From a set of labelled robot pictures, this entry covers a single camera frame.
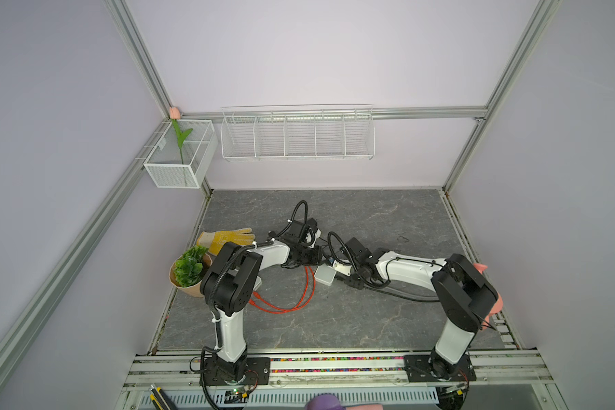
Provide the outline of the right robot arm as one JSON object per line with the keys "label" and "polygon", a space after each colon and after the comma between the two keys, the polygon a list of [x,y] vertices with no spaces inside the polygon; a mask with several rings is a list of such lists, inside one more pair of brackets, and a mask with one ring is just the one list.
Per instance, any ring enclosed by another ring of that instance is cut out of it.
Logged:
{"label": "right robot arm", "polygon": [[372,252],[355,238],[338,250],[330,246],[329,251],[331,266],[352,285],[381,291],[405,283],[434,294],[422,299],[438,302],[447,318],[425,364],[426,373],[436,380],[448,381],[462,370],[474,338],[491,329],[490,317],[503,309],[501,295],[484,274],[487,266],[461,254],[427,259],[387,249]]}

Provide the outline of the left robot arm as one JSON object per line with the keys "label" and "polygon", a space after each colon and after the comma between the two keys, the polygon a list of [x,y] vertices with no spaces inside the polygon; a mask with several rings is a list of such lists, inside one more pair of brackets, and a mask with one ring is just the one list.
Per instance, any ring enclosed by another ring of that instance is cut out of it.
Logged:
{"label": "left robot arm", "polygon": [[[285,314],[304,308],[314,297],[314,268],[323,256],[317,244],[320,230],[309,217],[305,200],[297,203],[287,225],[270,232],[268,239],[256,242],[252,229],[202,233],[197,244],[212,254],[212,264],[203,275],[200,291],[212,314],[216,345],[205,350],[202,367],[216,381],[241,382],[252,369],[247,364],[248,345],[244,340],[244,309],[249,305],[271,314]],[[271,267],[303,268],[306,284],[302,298],[294,307],[284,309],[263,300],[257,293],[259,273]]]}

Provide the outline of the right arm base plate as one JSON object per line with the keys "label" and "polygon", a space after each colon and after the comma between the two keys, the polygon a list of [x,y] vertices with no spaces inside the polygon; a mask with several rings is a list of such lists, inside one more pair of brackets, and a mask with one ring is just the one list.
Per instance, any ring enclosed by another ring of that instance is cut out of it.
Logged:
{"label": "right arm base plate", "polygon": [[430,354],[404,356],[404,371],[411,383],[418,382],[471,382],[477,380],[471,357],[464,354],[456,364],[451,364]]}

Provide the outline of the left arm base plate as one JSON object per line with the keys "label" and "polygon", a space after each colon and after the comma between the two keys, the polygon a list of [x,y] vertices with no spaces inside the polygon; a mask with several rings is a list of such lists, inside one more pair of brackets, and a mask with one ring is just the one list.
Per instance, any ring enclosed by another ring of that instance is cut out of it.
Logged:
{"label": "left arm base plate", "polygon": [[208,357],[200,371],[206,386],[267,385],[271,375],[269,357],[243,357],[236,362],[227,362],[217,357]]}

